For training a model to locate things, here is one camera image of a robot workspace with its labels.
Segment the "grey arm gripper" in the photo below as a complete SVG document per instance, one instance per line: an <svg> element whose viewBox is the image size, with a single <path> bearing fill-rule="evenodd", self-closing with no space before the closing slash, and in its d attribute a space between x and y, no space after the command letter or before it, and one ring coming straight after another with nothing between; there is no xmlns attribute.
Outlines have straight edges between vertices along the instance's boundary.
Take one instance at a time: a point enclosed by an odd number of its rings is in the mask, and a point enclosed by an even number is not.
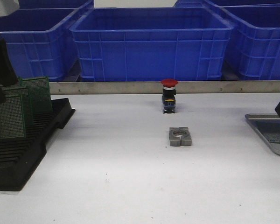
<svg viewBox="0 0 280 224"><path fill-rule="evenodd" d="M10 15L18 9L17 0L0 0L0 17ZM0 39L0 84L6 87L16 83L18 83L18 78L10 62L6 42Z"/></svg>

